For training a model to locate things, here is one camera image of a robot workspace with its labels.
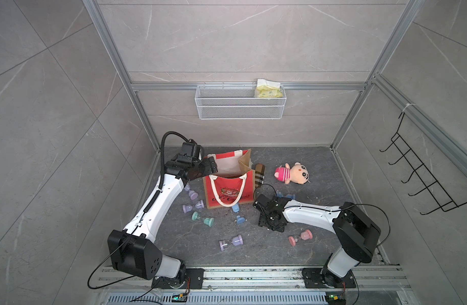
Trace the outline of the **purple hourglass front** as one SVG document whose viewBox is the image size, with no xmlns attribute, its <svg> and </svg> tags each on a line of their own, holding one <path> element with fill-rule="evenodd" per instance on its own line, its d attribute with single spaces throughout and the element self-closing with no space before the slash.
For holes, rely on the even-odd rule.
<svg viewBox="0 0 467 305">
<path fill-rule="evenodd" d="M 220 250 L 223 252 L 229 247 L 238 247 L 244 244 L 243 238 L 241 235 L 234 236 L 231 240 L 220 240 L 219 246 Z"/>
</svg>

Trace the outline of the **red burlap canvas bag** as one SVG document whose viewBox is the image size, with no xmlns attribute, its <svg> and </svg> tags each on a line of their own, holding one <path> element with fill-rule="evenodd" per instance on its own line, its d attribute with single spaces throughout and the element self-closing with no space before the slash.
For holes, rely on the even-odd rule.
<svg viewBox="0 0 467 305">
<path fill-rule="evenodd" d="M 253 203 L 255 171 L 251 168 L 251 150 L 208 156 L 214 158 L 218 172 L 203 178 L 207 208 Z"/>
</svg>

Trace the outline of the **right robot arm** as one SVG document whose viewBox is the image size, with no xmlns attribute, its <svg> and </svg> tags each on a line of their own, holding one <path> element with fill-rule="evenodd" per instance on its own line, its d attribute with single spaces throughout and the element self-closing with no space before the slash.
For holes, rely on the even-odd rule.
<svg viewBox="0 0 467 305">
<path fill-rule="evenodd" d="M 291 198 L 268 198 L 259 195 L 253 206 L 260 212 L 258 225 L 271 231 L 284 232 L 289 223 L 318 227 L 336 235 L 340 247 L 332 253 L 322 268 L 305 268 L 305 286 L 323 285 L 330 288 L 355 287 L 349 278 L 353 268 L 373 259 L 382 230 L 364 213 L 360 204 L 345 202 L 341 206 L 319 206 Z"/>
</svg>

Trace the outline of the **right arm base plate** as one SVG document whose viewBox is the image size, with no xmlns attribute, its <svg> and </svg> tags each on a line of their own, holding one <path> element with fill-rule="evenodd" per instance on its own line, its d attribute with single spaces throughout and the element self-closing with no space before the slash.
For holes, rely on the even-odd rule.
<svg viewBox="0 0 467 305">
<path fill-rule="evenodd" d="M 339 278 L 323 268 L 303 268 L 302 279 L 306 288 L 356 288 L 354 277 L 348 273 Z"/>
</svg>

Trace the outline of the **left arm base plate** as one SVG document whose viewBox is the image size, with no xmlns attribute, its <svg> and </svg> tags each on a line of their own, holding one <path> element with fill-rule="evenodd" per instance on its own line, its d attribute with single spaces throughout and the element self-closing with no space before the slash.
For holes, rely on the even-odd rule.
<svg viewBox="0 0 467 305">
<path fill-rule="evenodd" d="M 152 282 L 152 287 L 163 289 L 201 289 L 204 281 L 204 269 L 181 269 L 175 278 L 158 277 Z"/>
</svg>

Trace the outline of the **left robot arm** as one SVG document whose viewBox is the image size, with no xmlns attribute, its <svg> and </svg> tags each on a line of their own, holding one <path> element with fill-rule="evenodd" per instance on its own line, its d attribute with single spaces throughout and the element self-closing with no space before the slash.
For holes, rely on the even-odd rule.
<svg viewBox="0 0 467 305">
<path fill-rule="evenodd" d="M 160 175 L 157 184 L 138 213 L 123 230 L 113 230 L 107 243 L 112 268 L 127 274 L 151 280 L 156 277 L 169 278 L 183 283 L 186 277 L 182 260 L 164 255 L 154 244 L 159 228 L 176 197 L 191 181 L 218 171 L 216 161 L 206 157 L 202 146 L 178 132 L 166 132 L 161 140 L 165 148 L 170 135 L 183 140 L 181 151 L 170 161 L 160 153 Z"/>
</svg>

